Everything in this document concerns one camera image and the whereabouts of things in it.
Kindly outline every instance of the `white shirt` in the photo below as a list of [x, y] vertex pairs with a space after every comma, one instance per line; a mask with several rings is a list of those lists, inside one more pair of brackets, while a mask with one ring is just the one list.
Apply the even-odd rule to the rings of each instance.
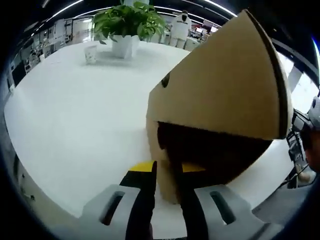
[[171, 22], [171, 37], [174, 39], [187, 40], [188, 33], [191, 30], [191, 20], [186, 17], [186, 20], [182, 20], [182, 15], [176, 16]]

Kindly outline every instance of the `cardboard pac-man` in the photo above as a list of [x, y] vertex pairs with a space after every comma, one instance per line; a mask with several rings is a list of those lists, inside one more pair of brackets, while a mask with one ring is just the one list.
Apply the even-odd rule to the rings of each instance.
[[246, 10], [183, 59], [148, 100], [146, 129], [162, 196], [177, 202], [170, 165], [176, 159], [237, 169], [217, 181], [225, 184], [272, 140], [285, 138], [293, 114], [287, 81], [271, 40]]

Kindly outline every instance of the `desk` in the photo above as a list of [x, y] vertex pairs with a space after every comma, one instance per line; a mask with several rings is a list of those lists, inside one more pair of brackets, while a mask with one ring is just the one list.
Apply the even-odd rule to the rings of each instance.
[[[97, 64], [84, 48], [98, 45]], [[134, 60], [114, 59], [111, 43], [64, 47], [35, 66], [10, 96], [5, 121], [14, 149], [42, 191], [75, 217], [131, 166], [150, 160], [146, 135], [149, 92], [189, 52], [141, 42]], [[286, 140], [268, 150], [228, 186], [255, 208], [293, 165]], [[186, 236], [179, 205], [156, 190], [155, 239]]]

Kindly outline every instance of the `potted plant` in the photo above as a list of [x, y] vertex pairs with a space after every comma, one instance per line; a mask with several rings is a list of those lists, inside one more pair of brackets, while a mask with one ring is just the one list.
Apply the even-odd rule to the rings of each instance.
[[165, 21], [155, 8], [139, 1], [133, 6], [122, 4], [100, 11], [93, 23], [95, 34], [110, 37], [112, 52], [119, 58], [134, 57], [140, 40], [150, 40], [154, 34], [162, 35], [165, 28]]

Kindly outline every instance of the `green leaves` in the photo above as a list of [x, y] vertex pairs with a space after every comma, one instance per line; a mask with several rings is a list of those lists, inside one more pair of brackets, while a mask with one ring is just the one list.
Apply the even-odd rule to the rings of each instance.
[[121, 35], [138, 35], [141, 40], [150, 39], [155, 33], [164, 33], [165, 21], [151, 5], [136, 1], [134, 6], [118, 5], [98, 12], [94, 18], [94, 32], [105, 38]]

